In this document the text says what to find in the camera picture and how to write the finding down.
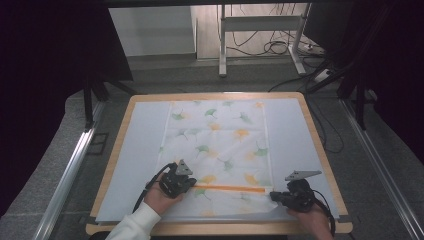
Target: floral patterned cloth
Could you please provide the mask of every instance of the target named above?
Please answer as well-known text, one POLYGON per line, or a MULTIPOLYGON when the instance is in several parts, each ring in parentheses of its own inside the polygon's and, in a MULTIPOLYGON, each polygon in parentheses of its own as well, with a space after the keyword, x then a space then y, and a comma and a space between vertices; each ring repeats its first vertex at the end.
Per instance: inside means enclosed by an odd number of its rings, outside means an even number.
POLYGON ((197 184, 167 216, 262 213, 277 206, 268 196, 272 177, 265 108, 258 100, 170 103, 156 169, 184 159, 197 184))

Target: white sleeve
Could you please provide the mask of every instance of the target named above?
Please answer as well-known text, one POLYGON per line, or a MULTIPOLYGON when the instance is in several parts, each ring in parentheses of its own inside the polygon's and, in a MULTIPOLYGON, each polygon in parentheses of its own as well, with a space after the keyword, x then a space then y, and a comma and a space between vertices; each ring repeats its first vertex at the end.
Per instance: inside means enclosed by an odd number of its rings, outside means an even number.
POLYGON ((137 211, 124 217, 124 219, 112 230, 106 240, 149 239, 150 231, 160 219, 160 216, 149 205, 142 202, 137 211))

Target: wooden table frame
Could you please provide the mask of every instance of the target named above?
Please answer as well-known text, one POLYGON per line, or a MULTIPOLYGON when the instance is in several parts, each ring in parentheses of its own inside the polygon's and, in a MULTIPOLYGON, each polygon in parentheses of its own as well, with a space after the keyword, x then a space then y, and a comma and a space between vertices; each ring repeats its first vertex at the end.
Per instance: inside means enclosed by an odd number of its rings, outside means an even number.
MULTIPOLYGON (((105 170, 102 183, 97 193, 96 200, 90 213, 91 218, 95 218, 99 212, 102 201, 106 195, 109 184, 112 180, 113 171, 118 161, 119 153, 124 142, 131 115, 137 102, 157 102, 157 101, 192 101, 192 100, 247 100, 247 99, 284 99, 296 98, 299 101, 303 115, 306 120, 309 132, 311 133, 314 146, 317 150, 324 174, 327 177, 331 192, 336 203, 340 216, 348 216, 346 206, 340 194, 324 148, 318 136, 306 101, 301 93, 280 92, 280 93, 189 93, 189 94, 157 94, 157 95, 137 95, 130 99, 125 116, 122 120, 118 136, 113 146, 109 163, 105 170)), ((88 234, 92 235, 99 231, 111 231, 113 225, 102 226, 89 223, 86 226, 88 234)), ((353 229, 351 222, 339 222, 336 220, 336 233, 350 233, 353 229)), ((304 229, 297 221, 278 222, 236 222, 236 223, 161 223, 153 228, 152 236, 183 236, 183 235, 293 235, 304 234, 304 229)))

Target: wall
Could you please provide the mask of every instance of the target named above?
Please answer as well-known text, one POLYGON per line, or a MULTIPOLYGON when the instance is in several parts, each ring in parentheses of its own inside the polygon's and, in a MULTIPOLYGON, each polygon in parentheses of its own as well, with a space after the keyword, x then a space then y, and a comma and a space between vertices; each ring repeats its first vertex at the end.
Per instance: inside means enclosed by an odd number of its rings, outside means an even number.
POLYGON ((109 12, 126 56, 195 52, 189 6, 113 8, 109 12))

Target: hand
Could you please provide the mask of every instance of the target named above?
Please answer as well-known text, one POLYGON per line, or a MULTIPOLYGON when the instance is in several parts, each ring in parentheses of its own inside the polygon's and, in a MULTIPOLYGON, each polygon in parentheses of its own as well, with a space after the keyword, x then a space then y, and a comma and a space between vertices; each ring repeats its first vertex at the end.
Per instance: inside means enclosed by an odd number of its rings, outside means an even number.
POLYGON ((316 204, 307 213, 296 212, 292 209, 287 209, 287 213, 296 217, 303 227, 306 228, 317 240, 333 239, 328 225, 328 218, 324 211, 316 204))
MULTIPOLYGON (((162 178, 163 173, 159 175, 158 181, 162 178)), ((149 192, 144 197, 144 202, 149 205, 157 214, 162 215, 175 203, 180 202, 183 199, 183 194, 178 195, 176 198, 169 198, 165 193, 162 192, 159 186, 159 182, 155 182, 150 188, 149 192)))

